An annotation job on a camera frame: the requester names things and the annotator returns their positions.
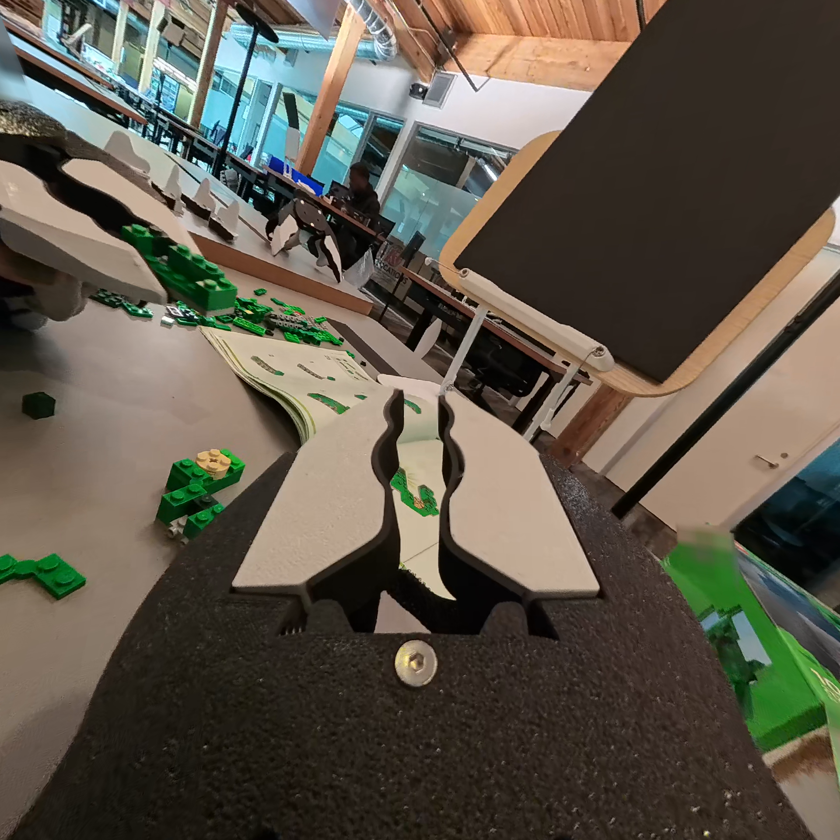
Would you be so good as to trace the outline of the green angled brick plate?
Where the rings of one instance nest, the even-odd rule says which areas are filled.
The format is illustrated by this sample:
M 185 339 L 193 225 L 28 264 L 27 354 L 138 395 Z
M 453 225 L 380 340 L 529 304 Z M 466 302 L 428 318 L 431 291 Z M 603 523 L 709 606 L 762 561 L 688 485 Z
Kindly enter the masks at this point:
M 17 560 L 11 554 L 3 554 L 1 583 L 9 581 L 33 581 L 58 601 L 82 588 L 87 579 L 55 553 L 40 560 Z

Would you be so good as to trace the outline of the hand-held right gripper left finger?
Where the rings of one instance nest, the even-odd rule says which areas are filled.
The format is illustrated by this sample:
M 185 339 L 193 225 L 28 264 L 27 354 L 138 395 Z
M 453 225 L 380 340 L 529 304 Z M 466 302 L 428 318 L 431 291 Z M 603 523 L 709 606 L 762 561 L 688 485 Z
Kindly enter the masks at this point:
M 403 391 L 385 388 L 298 450 L 234 579 L 236 593 L 290 595 L 306 613 L 337 602 L 371 633 L 399 571 L 391 486 L 399 467 Z

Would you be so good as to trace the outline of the wooden column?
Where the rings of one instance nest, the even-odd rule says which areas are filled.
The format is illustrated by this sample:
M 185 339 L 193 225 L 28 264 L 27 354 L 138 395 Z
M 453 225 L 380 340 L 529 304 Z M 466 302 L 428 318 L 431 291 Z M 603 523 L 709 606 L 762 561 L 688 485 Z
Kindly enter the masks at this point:
M 363 19 L 351 3 L 346 3 L 336 43 L 324 71 L 296 160 L 295 168 L 304 175 L 311 175 L 317 163 L 364 32 Z

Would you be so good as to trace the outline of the open building instruction booklet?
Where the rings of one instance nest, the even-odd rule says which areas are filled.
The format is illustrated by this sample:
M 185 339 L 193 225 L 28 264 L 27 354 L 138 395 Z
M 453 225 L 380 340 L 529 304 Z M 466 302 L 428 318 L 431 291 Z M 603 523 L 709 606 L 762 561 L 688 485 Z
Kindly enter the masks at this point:
M 349 351 L 260 337 L 254 333 L 200 328 L 236 375 L 275 400 L 288 414 L 300 441 L 373 396 L 386 385 L 404 393 L 404 424 L 397 441 L 399 467 L 392 479 L 402 548 L 401 566 L 431 592 L 450 601 L 438 571 L 438 516 L 445 493 L 443 443 L 438 408 L 425 386 L 387 374 L 384 382 Z

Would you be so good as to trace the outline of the black floor lamp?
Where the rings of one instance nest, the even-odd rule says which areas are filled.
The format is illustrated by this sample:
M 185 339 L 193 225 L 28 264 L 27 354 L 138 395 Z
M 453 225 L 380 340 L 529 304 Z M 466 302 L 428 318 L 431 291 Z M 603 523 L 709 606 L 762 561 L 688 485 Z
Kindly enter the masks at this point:
M 250 64 L 255 54 L 257 40 L 259 37 L 261 37 L 273 45 L 275 45 L 278 42 L 277 34 L 275 33 L 274 29 L 267 23 L 267 21 L 265 21 L 262 17 L 258 16 L 257 13 L 248 9 L 247 6 L 243 5 L 242 3 L 237 3 L 236 12 L 242 18 L 244 23 L 250 27 L 251 33 L 245 54 L 245 61 L 239 74 L 238 85 L 235 91 L 232 108 L 227 121 L 226 130 L 224 132 L 221 143 L 218 145 L 218 151 L 216 153 L 213 163 L 213 177 L 217 178 L 218 180 L 220 179 L 220 175 L 223 173 L 223 170 L 226 165 L 228 146 L 234 130 L 235 121 L 238 114 L 238 108 L 245 89 L 245 82 L 249 73 Z

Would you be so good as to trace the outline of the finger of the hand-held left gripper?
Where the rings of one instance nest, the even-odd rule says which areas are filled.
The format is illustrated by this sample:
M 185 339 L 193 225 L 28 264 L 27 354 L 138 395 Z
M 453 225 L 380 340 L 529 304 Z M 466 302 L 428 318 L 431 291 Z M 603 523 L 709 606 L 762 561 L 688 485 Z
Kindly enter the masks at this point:
M 54 321 L 66 321 L 99 289 L 157 304 L 167 294 L 139 251 L 58 201 L 37 175 L 2 162 L 2 272 L 32 288 L 25 298 Z
M 118 235 L 124 227 L 157 229 L 176 245 L 191 247 L 191 235 L 155 191 L 135 185 L 99 161 L 68 159 L 64 185 L 82 213 Z

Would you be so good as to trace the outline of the pile of green toy bricks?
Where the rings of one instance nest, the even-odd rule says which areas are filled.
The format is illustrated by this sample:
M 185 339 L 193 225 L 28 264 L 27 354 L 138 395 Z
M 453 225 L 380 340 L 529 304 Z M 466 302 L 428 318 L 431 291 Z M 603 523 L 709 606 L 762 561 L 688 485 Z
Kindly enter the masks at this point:
M 266 305 L 261 298 L 240 297 L 236 287 L 207 282 L 167 291 L 166 317 L 182 326 L 206 327 L 222 331 L 241 329 L 259 337 L 276 337 L 314 346 L 340 347 L 344 339 L 327 328 L 324 317 L 312 318 L 299 307 L 271 298 Z

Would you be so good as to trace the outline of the black slanted pole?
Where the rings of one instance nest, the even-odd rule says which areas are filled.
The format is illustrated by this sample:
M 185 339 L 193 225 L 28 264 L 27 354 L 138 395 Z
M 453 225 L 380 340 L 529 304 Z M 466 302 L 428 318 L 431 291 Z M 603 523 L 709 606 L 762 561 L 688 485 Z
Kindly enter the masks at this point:
M 611 508 L 612 514 L 620 520 L 625 519 L 838 299 L 839 273 L 836 272 L 688 426 L 686 431 L 656 459 L 629 490 L 614 502 Z

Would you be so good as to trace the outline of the grey desk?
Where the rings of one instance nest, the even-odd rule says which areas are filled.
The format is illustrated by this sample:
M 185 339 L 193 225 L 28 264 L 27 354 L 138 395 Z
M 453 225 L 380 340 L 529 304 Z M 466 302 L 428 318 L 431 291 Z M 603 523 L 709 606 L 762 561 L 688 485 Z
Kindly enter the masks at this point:
M 91 304 L 2 345 L 2 553 L 88 578 L 2 584 L 2 838 L 430 838 L 397 724 L 364 720 L 396 644 L 231 592 L 293 456 L 210 344 Z M 180 543 L 159 502 L 210 448 L 245 473 Z

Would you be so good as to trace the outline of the large green brick assembly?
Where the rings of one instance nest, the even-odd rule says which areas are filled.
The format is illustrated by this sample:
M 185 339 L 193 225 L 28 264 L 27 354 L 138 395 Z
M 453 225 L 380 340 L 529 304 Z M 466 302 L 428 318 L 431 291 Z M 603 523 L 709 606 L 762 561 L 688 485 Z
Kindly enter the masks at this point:
M 140 253 L 172 298 L 206 316 L 226 316 L 235 310 L 238 289 L 203 255 L 155 226 L 125 225 L 120 235 Z

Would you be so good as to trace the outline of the green brick assembly tan stud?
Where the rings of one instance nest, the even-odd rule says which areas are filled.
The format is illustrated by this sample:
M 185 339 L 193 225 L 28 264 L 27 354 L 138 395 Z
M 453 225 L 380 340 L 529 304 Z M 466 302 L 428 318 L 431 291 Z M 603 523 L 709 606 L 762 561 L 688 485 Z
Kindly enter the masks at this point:
M 176 460 L 170 469 L 155 518 L 180 543 L 195 539 L 224 510 L 217 494 L 239 483 L 245 462 L 225 448 L 210 448 Z

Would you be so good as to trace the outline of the white door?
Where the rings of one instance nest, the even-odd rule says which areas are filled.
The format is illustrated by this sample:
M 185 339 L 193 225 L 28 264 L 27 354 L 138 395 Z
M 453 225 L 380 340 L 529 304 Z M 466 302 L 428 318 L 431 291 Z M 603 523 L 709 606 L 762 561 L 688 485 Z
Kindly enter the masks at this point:
M 824 247 L 691 385 L 631 401 L 584 463 L 619 490 L 629 490 L 838 267 L 838 245 Z M 838 352 L 835 302 L 642 499 L 643 507 L 676 530 L 732 525 L 756 507 L 835 435 Z M 754 455 L 778 460 L 780 467 L 767 469 Z

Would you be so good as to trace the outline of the long grey table wooden edge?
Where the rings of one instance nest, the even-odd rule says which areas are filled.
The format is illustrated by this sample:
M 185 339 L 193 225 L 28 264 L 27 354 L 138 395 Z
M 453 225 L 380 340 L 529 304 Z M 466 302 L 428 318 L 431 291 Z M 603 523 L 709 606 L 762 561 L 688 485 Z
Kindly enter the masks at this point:
M 115 122 L 36 80 L 27 77 L 24 83 L 28 100 L 34 106 L 99 148 L 105 146 L 113 131 L 120 129 Z M 231 244 L 187 209 L 180 216 L 180 223 L 190 232 L 202 253 L 224 268 L 250 275 L 261 280 L 264 286 L 288 288 L 363 316 L 371 313 L 372 303 L 367 297 L 345 281 L 336 283 L 331 271 L 316 267 L 314 258 L 303 247 L 272 255 L 264 236 L 247 225 L 244 209 L 239 211 L 237 237 Z

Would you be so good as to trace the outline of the white stand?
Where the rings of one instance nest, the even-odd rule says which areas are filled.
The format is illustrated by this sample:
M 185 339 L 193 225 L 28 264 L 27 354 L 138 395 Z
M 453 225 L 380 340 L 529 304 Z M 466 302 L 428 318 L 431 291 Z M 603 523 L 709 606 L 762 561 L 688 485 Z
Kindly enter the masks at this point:
M 429 283 L 404 266 L 399 266 L 396 270 L 444 305 L 455 307 L 464 315 L 469 315 L 469 325 L 447 369 L 440 387 L 441 393 L 455 387 L 458 372 L 474 350 L 481 330 L 497 333 L 497 327 L 487 320 L 490 313 L 528 333 L 535 341 L 553 348 L 551 357 L 545 354 L 534 357 L 548 372 L 549 379 L 546 385 L 551 388 L 541 401 L 536 402 L 528 426 L 521 429 L 521 435 L 529 442 L 533 441 L 542 427 L 550 425 L 551 417 L 561 404 L 564 393 L 581 377 L 582 370 L 588 370 L 592 375 L 600 375 L 612 372 L 616 366 L 606 345 L 567 324 L 552 320 L 471 269 L 456 270 L 452 280 L 466 300 L 476 302 L 475 308 L 467 307 L 465 301 L 457 301 L 443 288 Z

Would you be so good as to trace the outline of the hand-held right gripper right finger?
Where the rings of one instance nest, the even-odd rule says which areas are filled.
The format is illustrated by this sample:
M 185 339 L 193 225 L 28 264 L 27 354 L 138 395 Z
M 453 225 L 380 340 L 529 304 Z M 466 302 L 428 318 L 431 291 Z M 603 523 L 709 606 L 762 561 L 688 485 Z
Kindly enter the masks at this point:
M 458 392 L 439 397 L 438 571 L 471 631 L 502 603 L 593 599 L 601 587 L 538 452 Z

